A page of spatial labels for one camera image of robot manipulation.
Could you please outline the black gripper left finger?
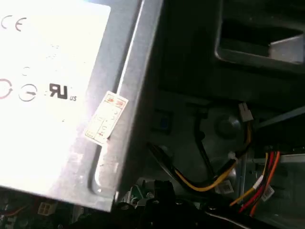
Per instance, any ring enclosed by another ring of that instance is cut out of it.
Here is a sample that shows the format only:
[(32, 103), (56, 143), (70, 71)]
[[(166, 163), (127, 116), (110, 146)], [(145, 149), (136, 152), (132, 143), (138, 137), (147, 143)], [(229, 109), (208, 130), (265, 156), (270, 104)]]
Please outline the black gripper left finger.
[(154, 198), (143, 206), (120, 202), (108, 212), (96, 211), (71, 224), (72, 229), (165, 229), (167, 217), (161, 207), (167, 195), (167, 182), (154, 181)]

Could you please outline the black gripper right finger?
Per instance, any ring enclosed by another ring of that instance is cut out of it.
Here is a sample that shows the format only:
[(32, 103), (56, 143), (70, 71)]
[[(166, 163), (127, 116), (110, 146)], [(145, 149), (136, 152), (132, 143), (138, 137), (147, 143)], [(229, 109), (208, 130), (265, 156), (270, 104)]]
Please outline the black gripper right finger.
[(293, 224), (281, 215), (263, 212), (250, 216), (250, 211), (242, 213), (240, 205), (229, 206), (230, 198), (215, 192), (206, 192), (191, 196), (179, 196), (175, 193), (170, 180), (166, 191), (168, 202), (166, 219), (172, 221), (172, 229), (303, 229), (305, 220)]

